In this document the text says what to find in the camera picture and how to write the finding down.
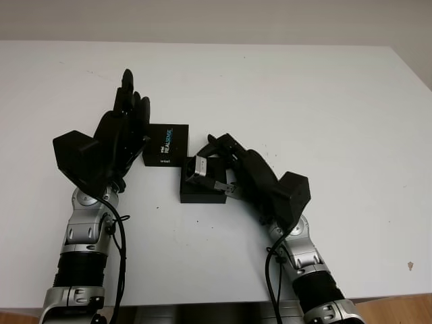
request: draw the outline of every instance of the wooden floor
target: wooden floor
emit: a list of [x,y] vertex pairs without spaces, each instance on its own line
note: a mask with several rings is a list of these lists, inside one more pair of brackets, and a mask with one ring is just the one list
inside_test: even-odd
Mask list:
[[[367,324],[432,324],[432,294],[357,304]],[[0,324],[37,324],[34,317],[1,314]]]

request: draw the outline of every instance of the small black box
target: small black box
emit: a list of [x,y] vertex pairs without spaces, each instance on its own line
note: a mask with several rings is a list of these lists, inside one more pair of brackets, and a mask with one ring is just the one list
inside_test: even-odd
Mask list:
[[181,167],[188,156],[189,125],[150,124],[142,152],[148,167]]
[[[186,182],[186,166],[192,157],[184,159],[182,166],[182,176],[180,178],[180,202],[198,204],[225,204],[227,196],[222,191],[211,190],[198,184]],[[207,158],[207,170],[212,178],[227,183],[227,172],[223,159],[219,157]]]

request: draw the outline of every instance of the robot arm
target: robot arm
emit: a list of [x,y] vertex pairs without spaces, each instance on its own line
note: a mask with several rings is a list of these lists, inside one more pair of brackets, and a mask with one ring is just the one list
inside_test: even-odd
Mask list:
[[[149,98],[134,92],[130,70],[123,74],[112,111],[106,112],[93,137],[72,131],[53,140],[59,169],[77,188],[53,287],[48,289],[42,323],[106,323],[104,269],[114,237],[120,253],[119,281],[111,323],[117,319],[126,270],[123,217],[115,208],[125,190],[123,177],[142,152],[150,118]],[[116,225],[121,244],[115,240]]]
[[[261,223],[269,226],[275,244],[266,260],[266,280],[278,324],[282,323],[279,305],[269,279],[269,263],[276,254],[284,263],[306,324],[364,323],[355,306],[344,298],[336,286],[323,258],[309,236],[303,209],[311,199],[308,179],[287,172],[278,180],[253,150],[245,150],[229,134],[208,137],[209,144],[200,150],[188,166],[189,182],[224,191],[228,196],[250,201],[261,213]],[[207,174],[205,159],[218,154],[234,170],[236,183],[220,184]]]

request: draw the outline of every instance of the white table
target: white table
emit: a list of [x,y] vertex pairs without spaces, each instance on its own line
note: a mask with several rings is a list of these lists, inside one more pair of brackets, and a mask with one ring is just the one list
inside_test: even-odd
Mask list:
[[[92,135],[125,68],[153,123],[190,125],[190,155],[229,132],[309,177],[311,235],[347,297],[431,292],[432,93],[391,49],[3,41],[1,308],[42,306],[74,189],[51,141]],[[265,228],[240,201],[181,205],[179,176],[141,158],[126,176],[123,304],[268,300]]]

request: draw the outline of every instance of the black cable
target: black cable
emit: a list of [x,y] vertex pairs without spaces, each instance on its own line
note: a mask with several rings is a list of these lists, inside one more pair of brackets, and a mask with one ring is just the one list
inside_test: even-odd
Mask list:
[[285,244],[282,244],[282,245],[281,245],[281,248],[282,248],[282,250],[285,251],[286,256],[288,257],[290,254],[288,253],[288,250],[286,249]]
[[122,301],[123,293],[124,293],[124,287],[125,287],[125,278],[126,278],[126,234],[124,231],[123,226],[123,220],[127,220],[130,218],[130,216],[123,216],[120,217],[117,210],[114,208],[113,205],[111,205],[108,201],[95,197],[96,200],[98,200],[101,204],[105,205],[114,215],[114,224],[118,223],[119,231],[120,231],[120,242],[121,245],[118,244],[117,240],[114,238],[114,243],[117,246],[117,249],[119,250],[120,254],[120,267],[119,267],[119,279],[117,281],[117,292],[115,295],[115,305],[114,305],[114,311],[113,316],[109,322],[109,324],[115,324],[118,318],[119,314],[119,308],[120,308],[120,302]]
[[279,301],[281,300],[281,286],[282,286],[282,262],[279,263],[279,287],[277,288],[277,309],[279,309]]
[[273,292],[273,288],[271,287],[271,281],[270,281],[270,274],[269,274],[269,268],[270,268],[270,260],[271,257],[275,254],[275,251],[277,247],[286,239],[290,232],[284,233],[275,244],[272,245],[272,247],[268,250],[269,253],[267,254],[267,258],[265,259],[265,281],[267,283],[267,289],[269,290],[271,303],[273,304],[273,310],[275,311],[275,317],[277,324],[282,324],[281,315],[279,312],[279,305],[276,301],[275,294]]

